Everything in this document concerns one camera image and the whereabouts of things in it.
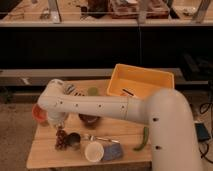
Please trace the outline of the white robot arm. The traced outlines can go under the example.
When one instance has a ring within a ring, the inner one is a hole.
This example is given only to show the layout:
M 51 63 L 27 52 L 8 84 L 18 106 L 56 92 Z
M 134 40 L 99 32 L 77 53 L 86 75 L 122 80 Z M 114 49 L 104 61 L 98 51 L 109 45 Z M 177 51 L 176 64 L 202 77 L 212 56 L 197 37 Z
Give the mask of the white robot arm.
M 71 96 L 65 82 L 51 80 L 38 99 L 53 125 L 69 113 L 80 113 L 147 124 L 153 171 L 203 171 L 189 102 L 175 89 L 160 89 L 140 99 L 128 96 Z

